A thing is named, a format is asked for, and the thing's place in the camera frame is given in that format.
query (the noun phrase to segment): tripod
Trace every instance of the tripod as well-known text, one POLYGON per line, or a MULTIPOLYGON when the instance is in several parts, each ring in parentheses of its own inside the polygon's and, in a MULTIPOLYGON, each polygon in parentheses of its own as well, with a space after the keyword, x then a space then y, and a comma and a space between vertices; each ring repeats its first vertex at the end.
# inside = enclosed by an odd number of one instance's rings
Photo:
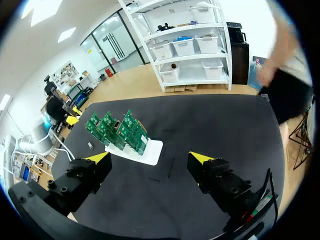
POLYGON ((307 127, 307 120, 308 120, 310 108, 311 106, 304 113, 303 119, 295 128, 295 130, 289 135, 289 139, 291 141, 294 141, 295 143, 300 144, 299 151, 294 162, 293 170, 296 170, 305 161, 307 161, 311 153, 312 145, 308 138, 308 127, 307 127), (298 139, 300 139, 300 141, 297 141, 296 139, 292 138, 294 134, 298 139), (302 148, 303 148, 302 157, 301 157, 302 159, 300 159, 299 161, 299 155, 302 148))

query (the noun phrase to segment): white storage bin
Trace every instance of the white storage bin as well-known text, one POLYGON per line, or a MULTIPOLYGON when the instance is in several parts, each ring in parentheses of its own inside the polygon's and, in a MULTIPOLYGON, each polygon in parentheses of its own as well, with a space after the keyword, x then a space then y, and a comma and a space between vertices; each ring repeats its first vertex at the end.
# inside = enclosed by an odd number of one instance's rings
POLYGON ((218 51, 218 37, 214 34, 195 36, 202 54, 215 54, 218 51))
POLYGON ((173 41, 172 44, 179 57, 195 54, 194 38, 173 41))
POLYGON ((162 76, 163 82, 166 84, 178 82, 179 72, 180 66, 177 63, 166 63, 159 71, 160 75, 162 76))
POLYGON ((190 11, 198 24, 216 23, 214 7, 212 6, 190 7, 190 11))
POLYGON ((202 66, 208 80, 220 79, 224 65, 218 58, 207 58, 202 60, 202 66))
POLYGON ((170 59, 174 56, 174 50, 170 42, 163 41, 152 45, 150 50, 153 51, 157 60, 170 59))

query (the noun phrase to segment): black work surface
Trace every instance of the black work surface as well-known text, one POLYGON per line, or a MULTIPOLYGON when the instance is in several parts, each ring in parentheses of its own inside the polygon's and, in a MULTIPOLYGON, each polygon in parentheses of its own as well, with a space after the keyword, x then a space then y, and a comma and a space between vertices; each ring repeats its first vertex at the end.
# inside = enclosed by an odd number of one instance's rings
MULTIPOLYGON (((85 121, 95 112, 102 118, 107 111, 122 120, 129 109, 150 138, 163 141, 159 162, 150 166, 111 155, 110 174, 97 194, 90 194, 74 213, 80 224, 139 238, 207 240, 223 233, 229 216, 197 187, 187 170, 189 151, 223 157, 236 175, 252 182, 252 191, 263 185, 271 168, 280 203, 285 172, 283 145, 276 117, 263 97, 175 95, 94 103, 65 144, 75 157, 104 152, 104 145, 85 129, 85 121)), ((65 173, 68 162, 65 152, 58 154, 52 166, 55 179, 65 173)), ((274 216, 271 208, 264 220, 267 227, 274 216)))

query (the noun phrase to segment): ceiling light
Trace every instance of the ceiling light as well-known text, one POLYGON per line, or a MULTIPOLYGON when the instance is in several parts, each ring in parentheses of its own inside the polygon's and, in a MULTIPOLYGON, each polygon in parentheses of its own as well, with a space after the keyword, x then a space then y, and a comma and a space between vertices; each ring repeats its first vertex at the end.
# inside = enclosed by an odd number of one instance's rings
POLYGON ((3 111, 5 109, 7 103, 9 102, 9 99, 10 99, 10 95, 5 94, 0 103, 0 111, 3 111))
POLYGON ((40 2, 40 0, 29 0, 24 6, 22 17, 24 19, 28 14, 36 7, 36 5, 40 2))
POLYGON ((63 33, 61 33, 58 43, 62 42, 63 40, 70 38, 71 35, 74 33, 74 31, 76 30, 76 27, 73 27, 67 31, 64 31, 63 33))
POLYGON ((33 10, 31 27, 37 23, 55 15, 63 0, 42 0, 39 1, 33 10))

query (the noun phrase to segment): circuit board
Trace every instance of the circuit board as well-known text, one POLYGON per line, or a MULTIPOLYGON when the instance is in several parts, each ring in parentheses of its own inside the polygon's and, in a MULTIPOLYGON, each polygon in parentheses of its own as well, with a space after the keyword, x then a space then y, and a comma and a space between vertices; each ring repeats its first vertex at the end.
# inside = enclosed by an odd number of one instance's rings
POLYGON ((100 119, 98 118, 97 114, 94 113, 85 124, 85 129, 87 129, 101 143, 103 143, 106 146, 109 146, 110 141, 97 130, 99 124, 100 119))
POLYGON ((143 155, 148 143, 147 130, 137 119, 133 119, 129 110, 125 115, 117 134, 139 155, 143 155))
POLYGON ((111 117, 111 112, 108 111, 101 119, 97 126, 97 131, 104 136, 108 141, 113 143, 118 149, 123 150, 126 143, 120 136, 117 135, 117 130, 120 126, 120 121, 111 117))

